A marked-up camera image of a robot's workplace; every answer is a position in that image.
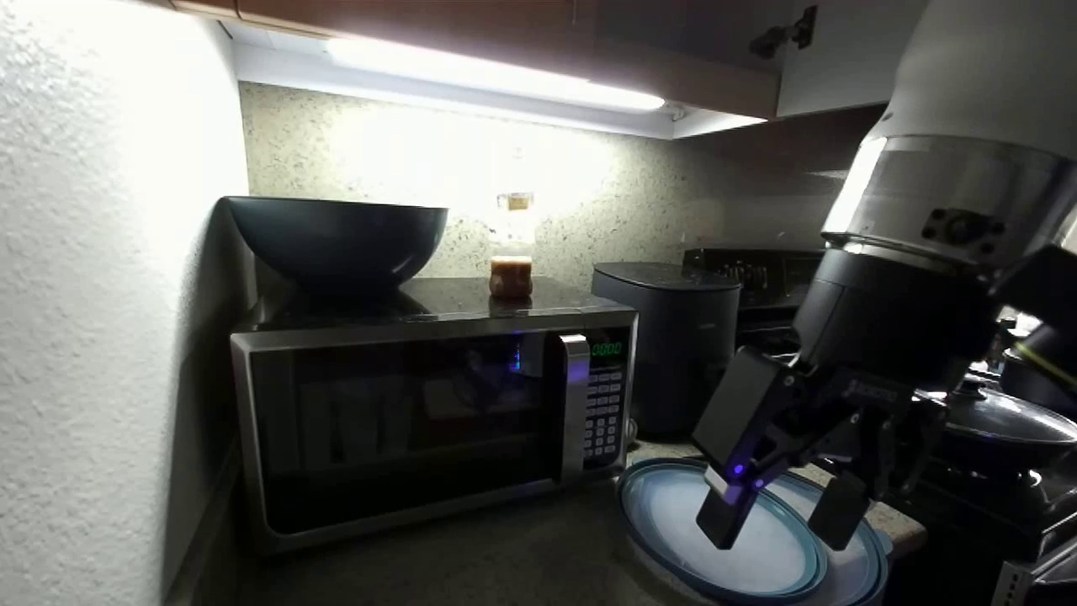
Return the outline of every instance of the cabinet door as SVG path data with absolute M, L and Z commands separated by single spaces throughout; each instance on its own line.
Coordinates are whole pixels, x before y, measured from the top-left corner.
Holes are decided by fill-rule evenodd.
M 779 113 L 885 104 L 925 0 L 798 0 L 817 5 L 807 45 L 787 43 Z

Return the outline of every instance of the kitchen appliance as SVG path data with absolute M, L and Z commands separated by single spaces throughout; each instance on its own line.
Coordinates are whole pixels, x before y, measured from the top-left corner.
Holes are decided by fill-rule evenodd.
M 929 545 L 895 565 L 892 602 L 1075 602 L 1072 417 L 998 387 L 962 387 L 946 396 L 946 425 L 920 481 L 890 502 L 929 528 Z
M 742 283 L 668 262 L 603 262 L 594 292 L 639 310 L 638 433 L 688 437 L 733 354 Z
M 823 252 L 806 247 L 688 247 L 681 269 L 702 278 L 738 278 L 738 347 L 791 356 L 798 354 L 796 316 L 817 260 Z
M 638 313 L 540 278 L 293 300 L 233 333 L 263 553 L 551 490 L 622 463 Z

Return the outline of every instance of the under-cabinet light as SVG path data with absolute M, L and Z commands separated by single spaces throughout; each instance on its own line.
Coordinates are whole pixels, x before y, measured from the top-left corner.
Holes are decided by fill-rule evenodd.
M 444 52 L 427 45 L 409 45 L 375 38 L 331 38 L 328 52 L 338 63 L 416 78 L 416 81 L 439 81 L 454 88 L 476 90 L 500 90 L 520 98 L 543 98 L 559 104 L 589 104 L 589 107 L 613 107 L 613 109 L 659 109 L 668 99 L 650 90 L 610 88 L 585 78 L 532 70 L 520 63 L 500 63 L 465 52 Z

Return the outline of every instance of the kitchen counter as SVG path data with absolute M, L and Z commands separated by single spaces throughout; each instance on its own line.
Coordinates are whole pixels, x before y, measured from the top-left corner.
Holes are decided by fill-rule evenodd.
M 688 455 L 693 446 L 642 445 L 630 455 L 630 463 Z M 872 507 L 869 521 L 892 539 L 895 556 L 923 543 L 923 528 L 885 503 Z M 621 488 L 610 478 L 535 502 L 255 562 L 242 602 L 681 606 L 688 598 L 658 583 L 632 556 Z

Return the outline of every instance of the bottle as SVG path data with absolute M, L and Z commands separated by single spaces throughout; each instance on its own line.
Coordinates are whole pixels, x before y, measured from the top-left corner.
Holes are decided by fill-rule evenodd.
M 535 246 L 535 198 L 508 190 L 496 203 L 496 252 L 491 252 L 491 300 L 532 300 L 532 246 Z

